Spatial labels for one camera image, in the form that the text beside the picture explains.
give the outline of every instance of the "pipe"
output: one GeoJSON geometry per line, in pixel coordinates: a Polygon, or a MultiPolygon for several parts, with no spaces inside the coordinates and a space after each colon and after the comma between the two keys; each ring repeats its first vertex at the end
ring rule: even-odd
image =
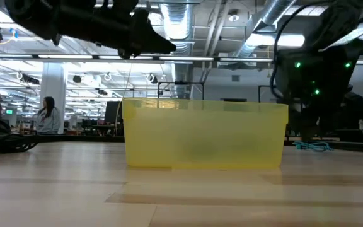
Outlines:
{"type": "Polygon", "coordinates": [[[208,36],[207,36],[207,41],[205,42],[203,56],[206,56],[208,53],[209,45],[211,44],[212,36],[214,34],[215,26],[217,24],[219,10],[221,9],[221,4],[222,4],[222,0],[218,0],[215,5],[214,17],[212,18],[211,25],[209,27],[209,32],[208,32],[208,36]]]}
{"type": "Polygon", "coordinates": [[[210,56],[214,55],[215,49],[216,49],[217,44],[218,44],[219,37],[221,36],[222,28],[224,27],[224,24],[225,24],[226,16],[229,13],[229,8],[231,6],[231,3],[232,3],[232,0],[227,0],[226,1],[225,7],[224,7],[224,12],[222,14],[221,21],[219,22],[217,32],[216,32],[215,37],[214,37],[214,43],[212,44],[211,51],[209,52],[210,56]]]}
{"type": "MultiPolygon", "coordinates": [[[[267,26],[272,26],[278,23],[288,9],[296,2],[296,0],[268,0],[265,4],[262,15],[258,21],[249,21],[248,26],[251,26],[249,31],[250,35],[267,26]]],[[[251,54],[257,48],[256,45],[247,44],[250,36],[242,46],[233,54],[233,57],[245,58],[251,56],[251,54]]]]}
{"type": "MultiPolygon", "coordinates": [[[[192,5],[189,4],[161,4],[159,6],[164,16],[164,30],[170,40],[188,40],[192,36],[192,5]]],[[[173,56],[186,56],[192,53],[192,44],[177,43],[173,56]]],[[[192,82],[192,64],[172,64],[172,77],[174,82],[192,82]]],[[[175,86],[177,98],[189,98],[191,86],[175,86]]]]}

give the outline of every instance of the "long hair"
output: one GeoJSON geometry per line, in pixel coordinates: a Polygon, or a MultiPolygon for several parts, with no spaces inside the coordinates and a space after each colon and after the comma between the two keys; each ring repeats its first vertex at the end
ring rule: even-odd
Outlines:
{"type": "Polygon", "coordinates": [[[41,114],[44,110],[47,110],[47,113],[45,114],[45,118],[47,118],[51,116],[51,112],[55,107],[55,101],[53,97],[45,97],[44,100],[47,107],[44,107],[43,109],[39,110],[38,114],[41,114]]]}

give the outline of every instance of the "desk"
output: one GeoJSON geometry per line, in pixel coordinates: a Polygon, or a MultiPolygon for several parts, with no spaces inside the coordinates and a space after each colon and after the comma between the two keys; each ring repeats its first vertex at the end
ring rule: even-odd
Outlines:
{"type": "Polygon", "coordinates": [[[0,155],[0,227],[363,227],[363,153],[286,147],[279,169],[222,171],[127,168],[124,150],[0,155]]]}

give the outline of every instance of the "ductwork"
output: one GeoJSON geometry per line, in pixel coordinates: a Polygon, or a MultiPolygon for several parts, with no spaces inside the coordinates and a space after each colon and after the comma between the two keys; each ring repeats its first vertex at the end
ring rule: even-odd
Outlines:
{"type": "MultiPolygon", "coordinates": [[[[275,32],[278,21],[286,14],[288,9],[295,2],[296,0],[267,0],[263,11],[250,16],[250,19],[246,26],[247,40],[236,52],[233,52],[230,56],[239,58],[250,57],[257,48],[257,45],[251,45],[248,42],[251,34],[265,28],[271,28],[271,30],[269,30],[268,32],[275,32]]],[[[234,63],[227,66],[219,67],[236,70],[246,68],[247,66],[245,64],[234,63]]]]}
{"type": "MultiPolygon", "coordinates": [[[[170,40],[188,40],[192,35],[192,5],[191,4],[161,4],[161,12],[164,16],[164,30],[170,40]]],[[[177,50],[172,55],[188,56],[192,53],[191,43],[177,43],[177,50]]],[[[173,81],[192,82],[193,65],[172,64],[173,81]]],[[[175,86],[177,98],[189,98],[191,86],[175,86]]]]}
{"type": "MultiPolygon", "coordinates": [[[[259,20],[253,21],[253,17],[251,18],[251,21],[249,20],[248,26],[251,24],[250,34],[265,27],[276,25],[295,2],[296,0],[268,0],[265,3],[264,10],[261,12],[262,15],[259,20]]],[[[249,57],[254,52],[257,46],[248,45],[246,43],[247,41],[245,41],[240,49],[234,53],[234,57],[249,57]]]]}

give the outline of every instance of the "white column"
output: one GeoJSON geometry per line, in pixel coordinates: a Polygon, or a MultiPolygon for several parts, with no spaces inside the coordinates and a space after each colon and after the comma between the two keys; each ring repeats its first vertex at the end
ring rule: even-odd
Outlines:
{"type": "Polygon", "coordinates": [[[68,73],[62,63],[45,62],[43,64],[42,90],[40,92],[40,106],[43,106],[44,97],[54,98],[55,107],[61,114],[61,127],[59,134],[64,132],[64,114],[66,106],[68,73]]]}

